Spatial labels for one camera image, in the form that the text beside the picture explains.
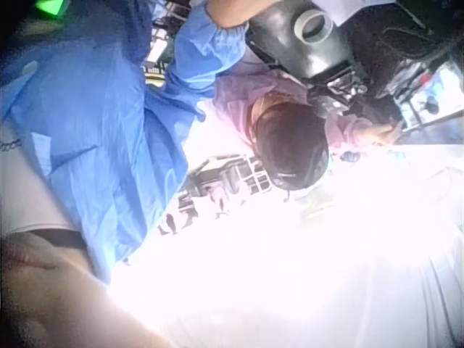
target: hand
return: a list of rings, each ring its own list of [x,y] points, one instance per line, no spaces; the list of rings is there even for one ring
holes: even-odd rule
[[[402,134],[404,121],[394,124],[391,120],[388,125],[373,125],[372,127],[360,129],[356,132],[356,138],[364,144],[391,146],[397,142]]]
[[[209,0],[206,10],[222,28],[242,25],[280,0]]]

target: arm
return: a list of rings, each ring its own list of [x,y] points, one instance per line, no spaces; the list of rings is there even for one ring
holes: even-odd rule
[[[402,123],[374,125],[355,115],[330,115],[326,121],[326,135],[331,151],[348,151],[374,144],[392,145],[399,138],[401,127]]]
[[[207,12],[217,25],[232,28],[245,23],[280,0],[210,0]]]
[[[148,87],[145,101],[146,109],[157,116],[179,149],[193,122],[204,120],[197,104],[214,97],[217,74],[243,57],[247,30],[243,23],[274,2],[259,0],[260,6],[252,6],[243,14],[233,13],[250,7],[248,0],[210,0],[208,5],[192,10],[177,35],[175,59],[167,69],[165,85],[161,90]],[[235,9],[230,13],[233,18],[230,23],[225,21],[229,7]],[[231,23],[238,22],[243,25],[230,28]]]

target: blue surgical gown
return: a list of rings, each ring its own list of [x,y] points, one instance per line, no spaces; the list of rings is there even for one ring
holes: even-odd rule
[[[204,118],[196,105],[243,56],[246,26],[219,28],[197,7],[156,89],[141,70],[152,31],[148,1],[73,0],[63,20],[60,32],[17,42],[2,60],[0,115],[109,282],[183,184],[182,143]]]

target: surgeon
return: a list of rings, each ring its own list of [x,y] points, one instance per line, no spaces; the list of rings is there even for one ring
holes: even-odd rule
[[[250,49],[216,80],[213,100],[200,106],[223,121],[258,156],[273,184],[287,191],[314,185],[328,167],[329,155],[389,146],[402,123],[332,114],[324,120],[307,100],[307,88],[281,70],[271,70]]]
[[[274,0],[210,0],[145,86],[152,4],[72,1],[63,28],[21,36],[1,62],[1,346],[170,347],[108,298],[187,171],[182,143]]]

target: dark hair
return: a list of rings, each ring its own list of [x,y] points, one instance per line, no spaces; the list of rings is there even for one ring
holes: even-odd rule
[[[275,186],[296,191],[322,177],[328,167],[324,125],[308,105],[283,103],[261,115],[256,151]]]

